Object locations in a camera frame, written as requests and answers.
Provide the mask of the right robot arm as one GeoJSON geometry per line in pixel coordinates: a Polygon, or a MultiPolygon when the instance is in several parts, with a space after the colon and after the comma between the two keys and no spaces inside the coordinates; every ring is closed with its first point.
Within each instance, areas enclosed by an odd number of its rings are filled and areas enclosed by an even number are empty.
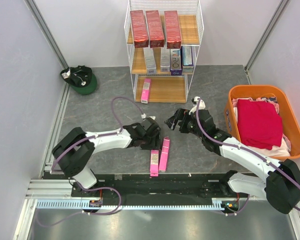
{"type": "Polygon", "coordinates": [[[234,193],[265,198],[277,211],[288,214],[300,202],[300,170],[297,164],[286,159],[280,161],[242,144],[227,132],[216,127],[208,110],[177,109],[165,124],[181,133],[194,134],[204,147],[219,156],[230,159],[253,175],[229,171],[219,191],[225,197],[234,193]]]}

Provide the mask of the slim silver toothpaste box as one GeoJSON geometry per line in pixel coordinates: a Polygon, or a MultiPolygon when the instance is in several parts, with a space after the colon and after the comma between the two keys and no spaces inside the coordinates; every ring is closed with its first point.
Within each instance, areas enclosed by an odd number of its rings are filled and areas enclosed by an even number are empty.
{"type": "Polygon", "coordinates": [[[161,48],[160,51],[160,71],[162,73],[170,72],[170,50],[167,48],[161,48]]]}

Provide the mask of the purple RiO toothpaste box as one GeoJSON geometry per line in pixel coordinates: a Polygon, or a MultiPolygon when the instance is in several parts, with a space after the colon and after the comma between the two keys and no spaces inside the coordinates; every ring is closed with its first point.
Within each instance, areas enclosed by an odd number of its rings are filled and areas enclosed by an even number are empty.
{"type": "Polygon", "coordinates": [[[170,49],[170,74],[172,76],[182,75],[181,49],[170,49]]]}

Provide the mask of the silver red box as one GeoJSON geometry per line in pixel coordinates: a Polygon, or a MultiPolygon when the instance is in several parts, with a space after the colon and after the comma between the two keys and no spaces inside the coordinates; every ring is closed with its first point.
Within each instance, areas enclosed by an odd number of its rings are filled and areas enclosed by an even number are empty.
{"type": "Polygon", "coordinates": [[[176,10],[164,12],[166,45],[168,49],[180,49],[182,36],[180,31],[179,16],[176,10]]]}
{"type": "Polygon", "coordinates": [[[165,36],[158,10],[145,11],[150,48],[163,48],[165,36]]]}

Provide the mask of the pink box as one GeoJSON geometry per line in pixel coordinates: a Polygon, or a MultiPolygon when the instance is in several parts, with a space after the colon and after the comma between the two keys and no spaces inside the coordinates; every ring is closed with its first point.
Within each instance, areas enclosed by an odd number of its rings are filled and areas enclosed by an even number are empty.
{"type": "Polygon", "coordinates": [[[159,175],[159,150],[151,150],[150,152],[150,176],[157,177],[159,175]]]}
{"type": "Polygon", "coordinates": [[[142,104],[148,104],[150,99],[150,89],[151,89],[152,80],[150,78],[145,78],[143,82],[140,102],[142,104]]]}
{"type": "Polygon", "coordinates": [[[159,159],[159,166],[158,166],[158,170],[160,172],[165,172],[167,169],[169,150],[170,150],[170,141],[171,140],[169,137],[163,138],[160,159],[159,159]]]}

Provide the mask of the silver red box front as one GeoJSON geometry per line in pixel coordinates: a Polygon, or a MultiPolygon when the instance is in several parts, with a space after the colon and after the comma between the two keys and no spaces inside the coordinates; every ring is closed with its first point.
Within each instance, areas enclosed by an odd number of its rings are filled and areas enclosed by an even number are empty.
{"type": "Polygon", "coordinates": [[[165,36],[158,10],[145,11],[150,48],[163,48],[165,36]]]}

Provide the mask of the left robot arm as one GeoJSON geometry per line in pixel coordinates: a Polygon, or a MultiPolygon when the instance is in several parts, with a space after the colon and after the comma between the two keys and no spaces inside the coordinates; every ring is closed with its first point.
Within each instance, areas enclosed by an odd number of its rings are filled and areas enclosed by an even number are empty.
{"type": "Polygon", "coordinates": [[[55,161],[52,169],[59,166],[67,178],[73,178],[89,197],[100,191],[95,174],[87,167],[91,156],[112,149],[139,147],[142,150],[159,150],[161,128],[152,118],[141,123],[123,125],[121,128],[88,132],[81,127],[72,129],[52,150],[55,161]]]}

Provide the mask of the silver Protefix toothpaste box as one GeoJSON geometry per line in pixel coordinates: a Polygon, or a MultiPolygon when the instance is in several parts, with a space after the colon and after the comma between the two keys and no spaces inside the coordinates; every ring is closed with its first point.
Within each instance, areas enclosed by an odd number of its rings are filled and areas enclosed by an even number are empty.
{"type": "Polygon", "coordinates": [[[155,61],[154,51],[150,47],[143,48],[144,61],[146,73],[148,75],[155,75],[157,73],[157,66],[155,61]]]}

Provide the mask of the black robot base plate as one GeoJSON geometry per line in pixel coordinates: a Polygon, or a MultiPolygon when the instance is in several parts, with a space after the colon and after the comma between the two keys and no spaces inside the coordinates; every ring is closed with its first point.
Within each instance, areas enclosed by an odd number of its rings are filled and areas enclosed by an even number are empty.
{"type": "Polygon", "coordinates": [[[235,193],[227,185],[230,178],[227,173],[161,173],[159,176],[149,174],[96,174],[94,188],[111,187],[122,197],[128,195],[176,194],[203,198],[240,198],[248,195],[235,193]]]}

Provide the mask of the dark red toothpaste box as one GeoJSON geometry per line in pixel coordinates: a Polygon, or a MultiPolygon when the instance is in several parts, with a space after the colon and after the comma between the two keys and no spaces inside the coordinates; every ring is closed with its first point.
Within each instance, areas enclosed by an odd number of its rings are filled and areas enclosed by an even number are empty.
{"type": "Polygon", "coordinates": [[[147,48],[149,45],[149,36],[142,10],[130,11],[132,38],[135,48],[147,48]]]}

